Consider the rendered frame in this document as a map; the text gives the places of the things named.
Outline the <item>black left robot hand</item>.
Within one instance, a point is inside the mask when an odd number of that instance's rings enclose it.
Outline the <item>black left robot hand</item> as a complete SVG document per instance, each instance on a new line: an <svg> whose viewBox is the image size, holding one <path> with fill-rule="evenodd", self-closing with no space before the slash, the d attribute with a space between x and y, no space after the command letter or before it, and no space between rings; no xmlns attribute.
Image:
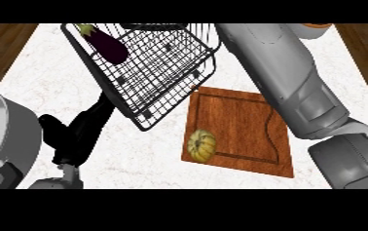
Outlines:
<svg viewBox="0 0 368 231"><path fill-rule="evenodd" d="M55 149L52 162L57 165L79 167L87 161L114 109L115 105L101 94L95 105L79 114L70 125L51 114L39 117L43 141Z"/></svg>

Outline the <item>dark purple eggplant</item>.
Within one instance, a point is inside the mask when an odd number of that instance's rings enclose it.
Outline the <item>dark purple eggplant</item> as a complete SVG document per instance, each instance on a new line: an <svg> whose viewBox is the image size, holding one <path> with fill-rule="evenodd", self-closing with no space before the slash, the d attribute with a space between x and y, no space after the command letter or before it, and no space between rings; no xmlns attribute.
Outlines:
<svg viewBox="0 0 368 231"><path fill-rule="evenodd" d="M129 58L124 43L99 30L92 24L79 23L82 36L98 50L101 56L113 64L121 64Z"/></svg>

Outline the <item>brown wooden cutting board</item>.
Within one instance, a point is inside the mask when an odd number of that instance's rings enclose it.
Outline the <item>brown wooden cutting board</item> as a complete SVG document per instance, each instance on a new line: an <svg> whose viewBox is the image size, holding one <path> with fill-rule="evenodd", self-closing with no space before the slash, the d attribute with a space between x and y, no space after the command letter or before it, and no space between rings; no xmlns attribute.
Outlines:
<svg viewBox="0 0 368 231"><path fill-rule="evenodd" d="M191 96L182 160L191 134L216 135L208 165L294 178L288 126L261 94L201 87Z"/></svg>

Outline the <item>yellow ribbed squash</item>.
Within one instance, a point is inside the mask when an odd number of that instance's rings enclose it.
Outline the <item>yellow ribbed squash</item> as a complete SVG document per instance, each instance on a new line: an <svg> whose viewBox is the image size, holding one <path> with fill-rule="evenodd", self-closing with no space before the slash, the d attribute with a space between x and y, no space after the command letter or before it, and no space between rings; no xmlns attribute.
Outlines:
<svg viewBox="0 0 368 231"><path fill-rule="evenodd" d="M199 163L207 163L207 161L216 155L216 136L207 130L196 130L188 142L188 152L191 157Z"/></svg>

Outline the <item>pale grey orange-topped container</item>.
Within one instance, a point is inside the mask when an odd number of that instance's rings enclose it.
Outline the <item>pale grey orange-topped container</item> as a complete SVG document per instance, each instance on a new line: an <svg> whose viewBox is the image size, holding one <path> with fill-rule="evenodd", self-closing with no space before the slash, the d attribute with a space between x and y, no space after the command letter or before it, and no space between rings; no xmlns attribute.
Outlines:
<svg viewBox="0 0 368 231"><path fill-rule="evenodd" d="M333 26L330 23L291 23L289 28L301 39L319 39Z"/></svg>

